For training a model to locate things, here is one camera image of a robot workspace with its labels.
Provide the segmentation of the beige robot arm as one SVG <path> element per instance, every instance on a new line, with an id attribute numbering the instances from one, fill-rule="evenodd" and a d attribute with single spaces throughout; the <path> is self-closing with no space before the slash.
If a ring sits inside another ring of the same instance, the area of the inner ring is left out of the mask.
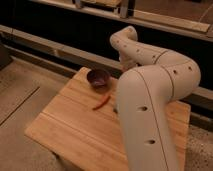
<path id="1" fill-rule="evenodd" d="M 198 87 L 198 64 L 176 51 L 140 43 L 132 26 L 112 34 L 110 43 L 123 66 L 116 107 L 130 171 L 181 171 L 165 108 Z"/>

